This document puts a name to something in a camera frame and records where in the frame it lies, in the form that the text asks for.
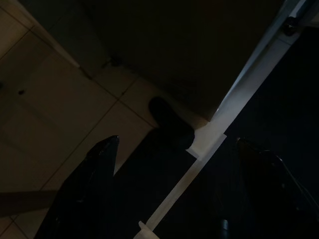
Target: white strip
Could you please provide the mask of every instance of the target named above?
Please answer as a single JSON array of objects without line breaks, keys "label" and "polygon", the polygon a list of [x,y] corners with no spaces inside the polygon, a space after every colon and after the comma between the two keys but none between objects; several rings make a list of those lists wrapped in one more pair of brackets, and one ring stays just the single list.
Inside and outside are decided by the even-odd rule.
[{"label": "white strip", "polygon": [[160,204],[160,206],[156,209],[156,211],[151,215],[149,220],[146,222],[146,226],[150,230],[154,230],[156,226],[160,223],[166,213],[171,209],[174,203],[178,200],[178,198],[183,194],[186,188],[191,184],[194,178],[199,174],[202,168],[206,165],[206,163],[210,160],[216,150],[223,143],[226,135],[222,134],[217,142],[212,146],[207,154],[203,157],[199,157],[193,165],[189,168],[189,170],[184,174],[181,180],[176,184],[176,186],[171,190],[171,192],[167,195],[164,201]]},{"label": "white strip", "polygon": [[190,153],[194,158],[198,159],[199,158],[199,155],[195,152],[195,150],[193,150],[191,147],[188,148],[186,150],[188,153]]},{"label": "white strip", "polygon": [[277,16],[275,17],[275,19],[273,20],[271,25],[265,31],[263,37],[261,38],[261,40],[257,44],[255,50],[253,51],[253,53],[249,57],[244,68],[239,73],[237,79],[235,80],[235,82],[233,83],[231,88],[229,89],[229,91],[226,94],[226,96],[224,97],[223,101],[220,103],[215,114],[218,112],[219,108],[223,106],[224,101],[229,97],[229,94],[233,91],[235,86],[241,81],[243,76],[246,73],[248,73],[248,70],[250,68],[254,67],[253,64],[256,64],[258,58],[263,58],[262,52],[266,48],[267,44],[271,43],[271,41],[275,39],[276,34],[280,32],[280,29],[281,29],[283,23],[285,22],[285,20],[287,19],[287,17],[293,13],[294,9],[297,8],[299,2],[301,2],[301,1],[303,1],[303,0],[286,0],[283,3],[282,8],[279,10]]},{"label": "white strip", "polygon": [[144,223],[139,221],[141,228],[140,232],[136,234],[133,239],[159,239]]}]

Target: floor tile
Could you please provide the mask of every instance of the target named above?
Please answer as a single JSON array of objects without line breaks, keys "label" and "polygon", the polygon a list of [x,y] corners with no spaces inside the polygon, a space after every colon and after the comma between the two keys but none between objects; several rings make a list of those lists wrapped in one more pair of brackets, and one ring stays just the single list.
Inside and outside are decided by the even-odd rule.
[{"label": "floor tile", "polygon": [[120,101],[134,110],[138,115],[143,117],[147,122],[153,126],[157,126],[157,123],[153,119],[148,104],[150,100],[155,96],[161,96],[166,99],[175,112],[186,122],[193,126],[193,128],[199,128],[207,124],[207,121],[199,115],[193,113],[185,106],[174,100],[164,91],[152,83],[139,78],[121,97]]},{"label": "floor tile", "polygon": [[15,223],[23,230],[29,239],[32,239],[38,231],[47,212],[48,209],[43,209],[20,214],[15,219]]},{"label": "floor tile", "polygon": [[12,223],[10,217],[0,218],[0,235],[5,231],[5,229]]},{"label": "floor tile", "polygon": [[94,80],[116,97],[121,97],[126,89],[137,78],[124,67],[107,66]]},{"label": "floor tile", "polygon": [[28,33],[0,60],[0,188],[39,190],[116,101]]},{"label": "floor tile", "polygon": [[80,68],[80,65],[74,60],[74,58],[67,52],[60,43],[54,39],[54,37],[47,32],[41,25],[35,25],[31,30],[33,34],[35,34],[38,38],[44,41],[47,45],[49,45],[52,49],[54,49],[57,53],[59,53],[66,61],[71,63],[71,65],[76,68]]},{"label": "floor tile", "polygon": [[0,8],[0,59],[28,32],[28,29]]},{"label": "floor tile", "polygon": [[11,14],[26,28],[30,29],[33,27],[33,23],[21,12],[21,10],[15,4],[12,3],[12,1],[0,0],[0,7]]},{"label": "floor tile", "polygon": [[27,239],[20,229],[12,223],[11,226],[2,234],[0,239]]},{"label": "floor tile", "polygon": [[45,185],[44,190],[58,189],[84,159],[86,153],[97,142],[112,135],[120,136],[120,145],[115,165],[115,171],[117,171],[151,129],[152,127],[143,119],[120,102],[117,102]]}]

